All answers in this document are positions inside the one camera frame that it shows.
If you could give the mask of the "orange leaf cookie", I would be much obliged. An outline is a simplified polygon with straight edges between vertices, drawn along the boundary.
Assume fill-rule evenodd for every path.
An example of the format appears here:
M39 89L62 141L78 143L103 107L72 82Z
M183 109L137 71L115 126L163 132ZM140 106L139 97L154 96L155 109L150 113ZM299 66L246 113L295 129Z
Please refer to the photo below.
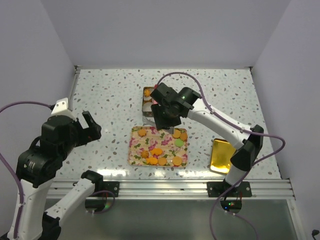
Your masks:
M139 131L138 131L138 135L140 137L144 137L147 135L147 130L145 128L141 128Z

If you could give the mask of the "gold tin lid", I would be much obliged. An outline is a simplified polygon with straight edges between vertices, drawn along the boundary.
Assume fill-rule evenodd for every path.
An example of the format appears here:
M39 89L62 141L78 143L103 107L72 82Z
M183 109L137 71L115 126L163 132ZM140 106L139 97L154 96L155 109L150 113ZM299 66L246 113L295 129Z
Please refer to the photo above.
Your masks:
M231 167L231 157L236 149L226 140L215 138L210 158L210 170L227 174Z

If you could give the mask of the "metal tongs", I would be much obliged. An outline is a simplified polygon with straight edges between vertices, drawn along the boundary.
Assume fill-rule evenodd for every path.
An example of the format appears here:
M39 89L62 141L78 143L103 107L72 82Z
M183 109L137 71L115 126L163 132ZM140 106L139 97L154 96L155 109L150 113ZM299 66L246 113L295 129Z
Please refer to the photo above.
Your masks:
M143 125L146 125L146 126L155 127L157 130L164 130L171 135L175 131L175 128L172 126L162 126L161 124L156 124L152 117L143 116L142 123L143 123Z

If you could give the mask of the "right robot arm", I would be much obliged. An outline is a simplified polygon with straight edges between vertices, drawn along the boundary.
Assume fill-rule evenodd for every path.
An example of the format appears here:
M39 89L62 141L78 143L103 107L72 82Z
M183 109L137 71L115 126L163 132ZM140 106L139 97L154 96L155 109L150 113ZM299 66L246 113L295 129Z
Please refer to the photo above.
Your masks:
M150 96L155 100L151 111L158 130L173 133L182 118L189 118L217 133L235 148L222 185L227 196L235 196L241 190L240 179L251 170L262 149L264 129L259 125L251 128L237 123L214 107L206 106L204 98L189 87L176 92L161 83Z

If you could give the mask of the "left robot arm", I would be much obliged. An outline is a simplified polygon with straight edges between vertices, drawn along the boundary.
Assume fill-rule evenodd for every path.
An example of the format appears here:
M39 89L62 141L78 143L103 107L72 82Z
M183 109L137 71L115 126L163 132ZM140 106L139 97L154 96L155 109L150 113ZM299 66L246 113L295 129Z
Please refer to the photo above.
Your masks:
M101 138L101 126L89 111L82 113L88 127L79 120L60 114L42 125L41 135L33 140L19 158L16 176L17 205L10 231L2 240L56 240L67 217L89 196L103 193L103 176L92 170L80 180L56 205L45 209L49 189L70 152Z

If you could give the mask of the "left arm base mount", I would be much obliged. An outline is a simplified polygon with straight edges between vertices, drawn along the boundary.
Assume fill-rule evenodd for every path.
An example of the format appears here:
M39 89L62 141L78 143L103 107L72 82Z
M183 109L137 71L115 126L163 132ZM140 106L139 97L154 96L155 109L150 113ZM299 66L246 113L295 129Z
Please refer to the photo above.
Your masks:
M119 196L120 182L119 181L104 181L95 188L94 193L98 197L115 197Z

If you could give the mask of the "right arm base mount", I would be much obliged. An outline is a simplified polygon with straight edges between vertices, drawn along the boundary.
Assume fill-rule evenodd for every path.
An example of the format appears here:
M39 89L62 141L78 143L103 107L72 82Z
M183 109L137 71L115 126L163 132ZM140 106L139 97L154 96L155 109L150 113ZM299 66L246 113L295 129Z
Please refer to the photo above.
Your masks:
M245 197L250 198L253 196L251 185L248 181L242 181L238 186L233 187L231 190L227 191L231 185L225 181L208 181L206 183L207 194L210 198L215 198L222 196L224 197Z

